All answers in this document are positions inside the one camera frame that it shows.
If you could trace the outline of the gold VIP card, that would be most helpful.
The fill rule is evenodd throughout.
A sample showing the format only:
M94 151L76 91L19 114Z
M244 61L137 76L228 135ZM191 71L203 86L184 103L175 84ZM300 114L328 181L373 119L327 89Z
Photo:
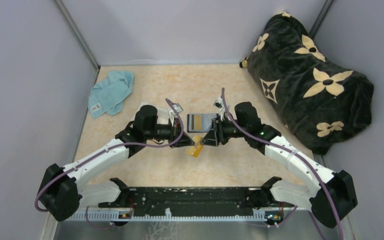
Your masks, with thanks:
M190 146L187 150L186 150L186 154L189 155L189 156L192 156L194 158L197 158L202 149L203 149L203 145L202 145L202 140L203 140L203 137L202 136L199 136L199 135L196 135L192 138L192 140L194 141L194 145L193 146Z

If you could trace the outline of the navy blue card holder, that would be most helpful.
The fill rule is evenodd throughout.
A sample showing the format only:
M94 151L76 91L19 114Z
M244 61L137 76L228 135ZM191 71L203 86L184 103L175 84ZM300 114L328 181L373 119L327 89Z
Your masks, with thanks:
M201 114L202 115L202 130L194 131L191 129L191 118L193 114ZM188 133L205 133L208 132L212 127L212 121L214 118L219 117L218 113L188 113L187 114L187 132Z

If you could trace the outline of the gold credit card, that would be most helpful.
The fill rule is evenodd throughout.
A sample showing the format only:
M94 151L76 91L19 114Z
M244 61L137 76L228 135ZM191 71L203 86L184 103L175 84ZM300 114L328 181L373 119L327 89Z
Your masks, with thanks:
M193 114L191 118L191 129L193 131L201 131L203 129L201 114Z

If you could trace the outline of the white plastic card tray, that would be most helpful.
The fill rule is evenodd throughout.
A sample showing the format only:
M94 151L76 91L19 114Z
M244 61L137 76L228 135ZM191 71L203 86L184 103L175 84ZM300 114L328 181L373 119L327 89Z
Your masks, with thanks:
M136 112L139 112L140 109L145 105L151 105L154 106L157 109L157 123L158 124L168 124L170 120L168 105L165 107L160 107L158 105L153 105L148 102L142 102L140 106L137 108Z

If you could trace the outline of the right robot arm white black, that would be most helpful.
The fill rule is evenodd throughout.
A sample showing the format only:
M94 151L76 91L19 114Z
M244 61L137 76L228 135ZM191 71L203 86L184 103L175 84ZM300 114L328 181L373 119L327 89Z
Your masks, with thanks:
M296 184L273 176L259 191L253 190L248 195L250 207L275 206L284 202L310 211L324 226L334 228L337 220L343 220L358 205L353 178L348 172L335 172L301 154L280 131L261 122L249 101L235 106L237 119L232 120L221 98L213 105L220 113L211 120L210 129L201 140L202 145L218 147L230 139L242 138L251 148L283 165L302 181L302 184Z

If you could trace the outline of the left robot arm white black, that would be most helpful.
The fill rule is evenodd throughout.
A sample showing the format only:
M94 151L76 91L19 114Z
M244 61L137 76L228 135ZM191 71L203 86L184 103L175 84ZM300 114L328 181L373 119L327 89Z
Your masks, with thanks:
M102 184L88 182L109 167L131 158L145 147L181 148L195 143L185 133L180 118L183 111L178 103L169 102L168 122L158 123L158 109L153 105L143 105L135 113L125 129L115 135L100 149L75 162L59 166L50 165L44 173L35 208L49 212L55 220L62 222L78 209L89 206L100 208L131 207L135 200L130 188L119 178L111 178ZM150 140L166 144L153 144Z

